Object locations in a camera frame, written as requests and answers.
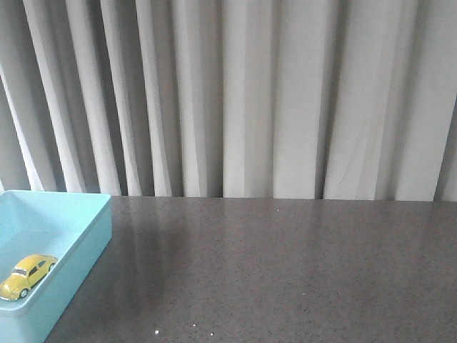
gray countertop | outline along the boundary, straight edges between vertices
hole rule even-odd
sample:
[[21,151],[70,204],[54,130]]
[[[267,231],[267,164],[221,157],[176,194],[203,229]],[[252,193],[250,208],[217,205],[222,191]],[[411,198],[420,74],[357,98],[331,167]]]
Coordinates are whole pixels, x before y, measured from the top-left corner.
[[452,342],[457,203],[113,198],[52,342]]

light blue tray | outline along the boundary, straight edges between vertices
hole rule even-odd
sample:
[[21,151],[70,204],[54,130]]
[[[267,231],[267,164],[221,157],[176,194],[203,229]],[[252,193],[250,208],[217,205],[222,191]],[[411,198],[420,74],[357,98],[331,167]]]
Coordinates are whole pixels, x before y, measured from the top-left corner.
[[9,343],[43,342],[111,238],[105,194],[7,191],[0,195],[0,281],[30,254],[59,260],[26,298],[0,300]]

curtain fold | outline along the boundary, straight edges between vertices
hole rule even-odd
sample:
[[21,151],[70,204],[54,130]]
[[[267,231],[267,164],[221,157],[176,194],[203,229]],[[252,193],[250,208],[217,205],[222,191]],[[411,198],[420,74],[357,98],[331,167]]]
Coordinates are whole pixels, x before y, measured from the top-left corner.
[[457,201],[453,0],[2,0],[0,192]]

yellow toy car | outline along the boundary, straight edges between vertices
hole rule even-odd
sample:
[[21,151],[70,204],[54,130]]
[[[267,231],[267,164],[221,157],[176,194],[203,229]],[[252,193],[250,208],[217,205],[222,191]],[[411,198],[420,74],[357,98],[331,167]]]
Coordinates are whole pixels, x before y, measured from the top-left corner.
[[57,258],[33,254],[22,259],[11,272],[8,279],[0,283],[0,298],[16,301],[27,296],[54,267]]

